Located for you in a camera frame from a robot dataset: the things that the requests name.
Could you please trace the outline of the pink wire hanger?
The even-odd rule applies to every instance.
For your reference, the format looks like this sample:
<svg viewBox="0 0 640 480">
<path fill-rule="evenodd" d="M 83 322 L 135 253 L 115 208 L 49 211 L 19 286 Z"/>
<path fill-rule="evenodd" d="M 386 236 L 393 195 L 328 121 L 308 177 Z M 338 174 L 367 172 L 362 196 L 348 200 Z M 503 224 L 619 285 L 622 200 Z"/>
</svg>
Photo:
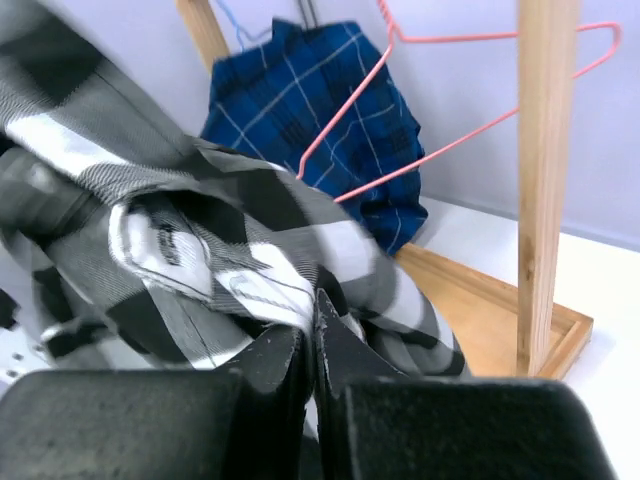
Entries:
<svg viewBox="0 0 640 480">
<path fill-rule="evenodd" d="M 350 96 L 345 100 L 345 102 L 341 105 L 341 107 L 336 110 L 335 114 L 333 115 L 333 117 L 330 119 L 330 121 L 326 124 L 326 126 L 318 133 L 317 137 L 313 140 L 313 142 L 311 142 L 311 144 L 309 145 L 309 147 L 303 152 L 302 156 L 300 157 L 299 160 L 299 166 L 298 166 L 298 171 L 297 171 L 297 175 L 296 178 L 299 180 L 305 180 L 305 174 L 306 174 L 306 170 L 307 170 L 307 165 L 309 163 L 309 159 L 311 159 L 313 157 L 313 155 L 315 154 L 316 150 L 319 148 L 319 146 L 321 144 L 324 143 L 324 141 L 327 139 L 328 136 L 331 135 L 331 132 L 335 129 L 336 126 L 340 126 L 343 117 L 346 115 L 347 117 L 349 116 L 349 111 L 354 110 L 354 112 L 358 113 L 359 112 L 359 100 L 360 97 L 362 97 L 362 95 L 365 95 L 365 102 L 364 102 L 364 106 L 373 106 L 373 90 L 371 90 L 369 88 L 369 85 L 374 82 L 375 83 L 375 79 L 377 78 L 378 74 L 380 71 L 387 69 L 386 67 L 386 62 L 389 59 L 389 57 L 391 56 L 393 50 L 394 50 L 394 46 L 396 43 L 396 40 L 399 43 L 403 43 L 403 44 L 425 44 L 425 45 L 436 45 L 436 44 L 456 44 L 456 43 L 470 43 L 470 42 L 485 42 L 485 41 L 495 41 L 495 40 L 506 40 L 506 39 L 516 39 L 519 38 L 520 32 L 515 31 L 515 32 L 496 32 L 496 33 L 478 33 L 478 34 L 459 34 L 459 35 L 445 35 L 445 36 L 416 36 L 416 35 L 406 35 L 401 26 L 395 21 L 394 16 L 388 6 L 387 1 L 377 1 L 378 4 L 378 8 L 380 10 L 380 13 L 384 19 L 384 22 L 386 24 L 387 27 L 387 40 L 388 40 L 388 45 L 386 47 L 386 49 L 384 50 L 384 52 L 382 54 L 380 54 L 377 62 L 375 64 L 372 64 L 371 68 L 369 70 L 365 70 L 364 69 L 364 63 L 361 65 L 361 70 L 362 72 L 366 73 L 366 75 L 363 76 L 361 82 L 357 85 L 357 88 L 355 88 Z M 601 57 L 599 57 L 598 59 L 596 59 L 594 62 L 592 62 L 591 64 L 583 67 L 581 70 L 575 72 L 572 75 L 572 80 L 575 80 L 583 75 L 585 75 L 586 73 L 596 69 L 597 67 L 599 67 L 601 64 L 605 63 L 607 60 L 609 60 L 618 50 L 620 43 L 621 43 L 621 38 L 622 38 L 622 28 L 620 26 L 619 23 L 616 22 L 596 22 L 596 23 L 592 23 L 592 24 L 585 24 L 585 25 L 579 25 L 576 26 L 576 32 L 577 34 L 585 32 L 585 31 L 594 31 L 594 30 L 610 30 L 612 33 L 612 43 L 611 46 L 609 48 L 609 50 L 602 55 Z M 560 68 L 560 64 L 562 63 L 562 65 L 564 65 L 565 63 L 568 62 L 568 57 L 569 57 L 569 44 L 568 39 L 565 39 L 564 37 L 562 39 L 560 39 L 560 37 L 556 38 L 555 40 L 551 38 L 551 33 L 547 34 L 547 37 L 544 37 L 543 40 L 546 41 L 546 43 L 543 45 L 544 42 L 542 42 L 542 40 L 537 40 L 538 44 L 533 45 L 536 48 L 534 49 L 532 47 L 532 50 L 529 51 L 524 51 L 526 50 L 526 48 L 523 50 L 523 45 L 522 42 L 519 43 L 519 47 L 518 47 L 518 52 L 519 52 L 519 60 L 528 60 L 530 57 L 531 59 L 533 58 L 532 55 L 534 55 L 534 53 L 536 53 L 537 55 L 541 55 L 541 60 L 540 60 L 540 68 L 542 70 L 540 70 L 542 73 L 547 73 L 549 75 L 551 75 L 553 72 L 553 69 L 556 68 L 554 67 L 554 65 L 557 66 L 557 68 Z M 551 77 L 549 77 L 551 80 L 556 79 L 553 75 L 551 75 Z M 357 119 L 357 123 L 358 125 L 360 125 L 360 129 L 362 130 L 362 133 L 364 135 L 363 138 L 365 138 L 367 140 L 367 142 L 369 142 L 369 140 L 371 140 L 371 138 L 373 138 L 374 140 L 382 140 L 382 145 L 385 147 L 389 147 L 389 146 L 400 146 L 404 148 L 404 144 L 401 145 L 402 142 L 398 143 L 395 142 L 394 143 L 394 139 L 395 137 L 392 134 L 395 133 L 403 133 L 405 129 L 400 129 L 396 124 L 400 125 L 400 127 L 403 127 L 404 123 L 406 123 L 406 119 L 404 117 L 404 110 L 400 109 L 401 106 L 403 106 L 404 104 L 404 100 L 403 98 L 400 98 L 401 101 L 399 102 L 395 102 L 392 105 L 390 105 L 391 110 L 393 110 L 394 108 L 398 111 L 397 116 L 398 118 L 401 120 L 399 122 L 392 122 L 390 124 L 390 128 L 383 128 L 382 130 L 380 130 L 380 132 L 378 132 L 377 130 L 374 129 L 373 133 L 381 133 L 383 135 L 379 135 L 378 137 L 370 137 L 369 136 L 369 129 L 368 127 L 366 127 L 366 121 L 363 124 L 362 121 L 364 121 L 365 117 L 362 116 L 358 116 Z M 485 125 L 480 126 L 479 128 L 467 133 L 466 135 L 461 136 L 460 138 L 456 139 L 455 141 L 450 142 L 449 144 L 441 147 L 440 149 L 428 154 L 428 155 L 422 155 L 420 157 L 416 156 L 418 152 L 418 150 L 420 150 L 421 152 L 424 153 L 424 151 L 422 150 L 422 147 L 420 147 L 418 150 L 416 150 L 416 152 L 413 152 L 413 147 L 409 148 L 410 153 L 416 153 L 416 155 L 412 155 L 411 159 L 413 159 L 412 162 L 403 162 L 403 161 L 399 161 L 399 160 L 394 160 L 393 162 L 391 162 L 391 167 L 397 167 L 393 170 L 383 170 L 381 169 L 381 164 L 379 164 L 379 159 L 377 156 L 378 151 L 374 148 L 376 145 L 369 145 L 370 150 L 371 150 L 371 154 L 369 156 L 359 156 L 359 164 L 358 165 L 368 165 L 366 163 L 366 159 L 372 158 L 375 161 L 375 165 L 377 170 L 375 170 L 376 173 L 378 173 L 379 175 L 377 176 L 371 176 L 371 181 L 367 182 L 367 183 L 362 183 L 362 184 L 358 184 L 358 186 L 356 188 L 353 188 L 351 190 L 344 190 L 344 192 L 341 191 L 341 195 L 335 196 L 335 202 L 336 203 L 344 203 L 344 202 L 348 202 L 350 201 L 352 198 L 355 197 L 359 197 L 362 196 L 364 194 L 366 194 L 366 192 L 369 192 L 371 190 L 376 190 L 378 189 L 378 187 L 380 185 L 387 185 L 390 182 L 393 184 L 393 182 L 395 182 L 396 178 L 399 177 L 404 177 L 406 175 L 418 175 L 418 173 L 412 173 L 414 171 L 417 171 L 421 165 L 423 165 L 426 162 L 429 162 L 449 151 L 451 151 L 452 149 L 456 148 L 459 145 L 462 145 L 463 143 L 471 140 L 472 138 L 477 137 L 478 135 L 481 135 L 482 133 L 488 131 L 489 129 L 499 125 L 500 123 L 504 122 L 505 120 L 508 120 L 512 117 L 514 117 L 515 115 L 519 114 L 520 112 L 520 106 L 517 106 L 515 108 L 513 108 L 512 110 L 502 114 L 501 116 L 497 117 L 496 119 L 494 119 L 493 121 L 486 123 Z M 414 126 L 417 125 L 417 123 L 415 122 L 415 119 L 413 118 L 412 114 L 410 112 L 408 112 L 409 117 L 407 117 L 409 120 L 411 120 L 411 125 L 408 125 L 409 127 L 412 127 L 410 129 L 406 129 L 409 134 L 407 134 L 408 136 L 406 137 L 409 141 L 409 143 L 411 143 L 411 145 L 413 145 L 414 140 L 416 142 L 418 142 L 418 133 L 419 133 L 419 128 L 416 130 L 415 128 L 413 128 Z M 566 167 L 566 161 L 565 160 L 551 160 L 551 162 L 556 162 L 557 165 L 555 165 L 555 169 L 551 169 L 550 172 L 548 173 L 545 169 L 547 168 L 545 165 L 545 161 L 544 160 L 546 157 L 545 155 L 547 155 L 547 150 L 549 150 L 551 147 L 547 148 L 547 147 L 542 147 L 539 146 L 540 148 L 538 148 L 538 150 L 536 150 L 536 155 L 538 155 L 537 157 L 534 158 L 534 160 L 536 160 L 536 162 L 539 160 L 538 157 L 540 157 L 540 160 L 542 162 L 542 164 L 544 164 L 542 167 L 540 166 L 535 166 L 535 167 L 531 167 L 529 168 L 527 165 L 527 161 L 524 161 L 522 159 L 519 160 L 519 169 L 522 170 L 525 173 L 525 186 L 531 184 L 533 185 L 534 180 L 529 179 L 529 177 L 531 175 L 533 175 L 533 173 L 539 173 L 538 170 L 542 171 L 542 173 L 544 173 L 543 177 L 544 178 L 551 178 L 551 180 L 558 180 L 560 178 L 560 170 L 562 168 Z"/>
</svg>

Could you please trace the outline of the black white checkered shirt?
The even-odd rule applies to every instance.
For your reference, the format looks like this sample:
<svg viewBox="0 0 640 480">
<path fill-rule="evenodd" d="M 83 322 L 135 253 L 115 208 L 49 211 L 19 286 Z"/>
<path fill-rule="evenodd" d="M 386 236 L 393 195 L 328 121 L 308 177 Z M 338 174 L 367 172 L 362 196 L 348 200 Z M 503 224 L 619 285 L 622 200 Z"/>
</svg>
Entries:
<svg viewBox="0 0 640 480">
<path fill-rule="evenodd" d="M 1 5 L 1 243 L 61 368 L 217 367 L 324 291 L 415 376 L 466 377 L 449 324 L 327 195 L 185 134 L 37 1 Z"/>
</svg>

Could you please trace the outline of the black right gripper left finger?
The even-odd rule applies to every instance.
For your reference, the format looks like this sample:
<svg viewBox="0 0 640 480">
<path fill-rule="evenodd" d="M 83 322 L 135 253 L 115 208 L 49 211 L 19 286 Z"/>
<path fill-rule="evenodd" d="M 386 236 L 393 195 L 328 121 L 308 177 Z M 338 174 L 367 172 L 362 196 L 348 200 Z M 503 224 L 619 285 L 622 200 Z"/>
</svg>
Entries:
<svg viewBox="0 0 640 480">
<path fill-rule="evenodd" d="M 42 371 L 1 401 L 5 479 L 294 479 L 302 333 L 273 327 L 213 370 Z"/>
</svg>

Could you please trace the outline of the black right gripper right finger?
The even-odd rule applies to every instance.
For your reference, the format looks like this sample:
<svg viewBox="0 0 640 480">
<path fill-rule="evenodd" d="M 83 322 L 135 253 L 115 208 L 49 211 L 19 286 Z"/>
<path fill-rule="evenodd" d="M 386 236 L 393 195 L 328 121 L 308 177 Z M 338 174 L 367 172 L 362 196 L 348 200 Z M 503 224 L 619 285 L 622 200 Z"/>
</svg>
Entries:
<svg viewBox="0 0 640 480">
<path fill-rule="evenodd" d="M 315 303 L 319 443 L 329 479 L 611 479 L 583 403 L 539 379 L 413 379 Z"/>
</svg>

